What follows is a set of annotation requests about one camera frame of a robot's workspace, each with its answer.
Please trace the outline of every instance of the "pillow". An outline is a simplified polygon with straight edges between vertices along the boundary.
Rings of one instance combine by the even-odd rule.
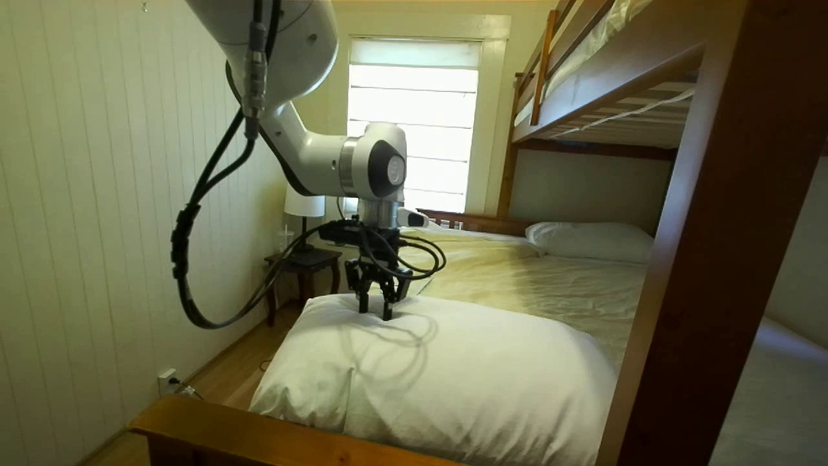
[[[651,239],[626,223],[533,223],[527,243],[555,258],[593,258],[608,263],[650,263]]]
[[[308,300],[250,409],[462,465],[595,465],[616,373],[563,325],[406,298]]]

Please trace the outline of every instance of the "window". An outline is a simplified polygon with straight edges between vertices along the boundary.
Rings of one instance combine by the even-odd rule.
[[[475,66],[475,45],[353,41],[346,135],[370,123],[406,132],[406,208],[466,211]]]

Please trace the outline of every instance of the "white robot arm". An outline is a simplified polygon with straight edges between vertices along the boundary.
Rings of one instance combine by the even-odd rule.
[[[303,194],[359,197],[361,223],[394,229],[396,197],[406,182],[404,132],[396,126],[370,126],[359,140],[315,135],[293,106],[293,98],[311,93],[334,66],[337,27],[328,0],[188,0],[188,5],[223,48],[231,85],[245,116],[259,120],[259,135],[276,154],[287,182]],[[275,50],[262,75],[255,57],[250,60],[254,8],[262,8],[262,19],[276,19]],[[262,21],[259,40],[269,36],[269,28],[271,25]]]
[[[359,312],[368,312],[370,286],[383,289],[383,320],[390,320],[390,304],[406,298],[409,283],[441,269],[441,252],[432,269],[400,267],[399,249],[430,249],[430,242],[400,239],[396,223],[399,193],[406,182],[406,137],[394,126],[370,126],[356,140],[344,135],[308,132],[293,98],[311,93],[331,71],[337,57],[337,28],[328,0],[188,0],[192,10],[225,50],[228,82],[241,101],[249,146],[242,157],[212,177],[212,168],[228,137],[241,126],[241,114],[228,127],[225,140],[202,171],[192,199],[177,212],[172,232],[172,277],[177,298],[192,325],[220,329],[245,317],[262,298],[254,298],[225,325],[215,325],[196,308],[188,286],[188,232],[202,197],[232,173],[254,151],[259,135],[280,159],[287,182],[303,194],[359,197],[359,220],[326,223],[317,236],[359,247],[359,259],[346,265],[346,283],[359,296]]]

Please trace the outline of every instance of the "bedroom floor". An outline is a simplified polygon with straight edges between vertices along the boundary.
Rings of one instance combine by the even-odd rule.
[[[259,325],[220,357],[215,357],[192,387],[203,401],[245,409],[269,357],[281,344],[297,320],[297,305],[285,305],[275,326]],[[146,443],[143,435],[121,434],[95,452],[86,466],[146,466]]]

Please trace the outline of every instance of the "white wall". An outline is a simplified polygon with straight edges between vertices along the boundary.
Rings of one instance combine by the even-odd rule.
[[[655,234],[673,163],[523,151],[511,219],[623,220]]]
[[[820,160],[791,243],[784,255],[769,317],[828,347],[828,159]]]
[[[234,106],[181,0],[4,0],[0,62],[0,465],[78,465],[161,369],[187,379],[254,325],[188,326],[167,263]],[[259,151],[196,220],[192,289],[215,320],[271,249],[275,185]]]

